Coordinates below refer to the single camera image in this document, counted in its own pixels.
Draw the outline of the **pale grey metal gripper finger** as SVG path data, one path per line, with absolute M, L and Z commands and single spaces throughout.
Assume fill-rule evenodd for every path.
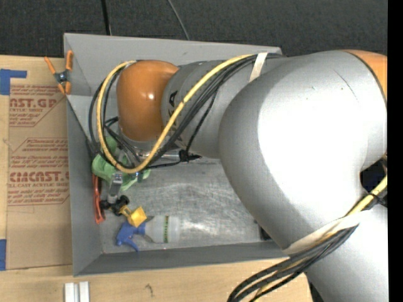
M 112 175 L 107 196 L 107 202 L 116 202 L 119 199 L 119 192 L 123 184 L 123 174 L 116 172 Z

